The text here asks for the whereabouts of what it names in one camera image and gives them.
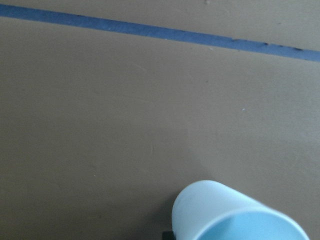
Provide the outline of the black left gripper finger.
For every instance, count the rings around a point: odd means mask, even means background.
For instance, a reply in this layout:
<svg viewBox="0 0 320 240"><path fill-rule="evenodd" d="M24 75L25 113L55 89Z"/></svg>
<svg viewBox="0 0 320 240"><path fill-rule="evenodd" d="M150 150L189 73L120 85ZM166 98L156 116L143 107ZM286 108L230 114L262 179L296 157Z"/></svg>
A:
<svg viewBox="0 0 320 240"><path fill-rule="evenodd" d="M163 231L161 235L162 240L175 240L175 235L173 231Z"/></svg>

